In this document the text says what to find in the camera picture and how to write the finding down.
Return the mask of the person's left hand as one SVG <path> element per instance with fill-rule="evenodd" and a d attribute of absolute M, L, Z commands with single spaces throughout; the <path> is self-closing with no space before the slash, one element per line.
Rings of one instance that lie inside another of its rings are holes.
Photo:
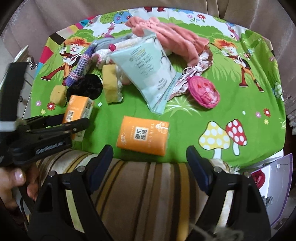
<path fill-rule="evenodd" d="M 1 199 L 8 209 L 15 209 L 17 203 L 13 197 L 12 189 L 27 184 L 27 195 L 34 201 L 39 192 L 39 169 L 34 163 L 26 171 L 15 168 L 1 167 Z"/>

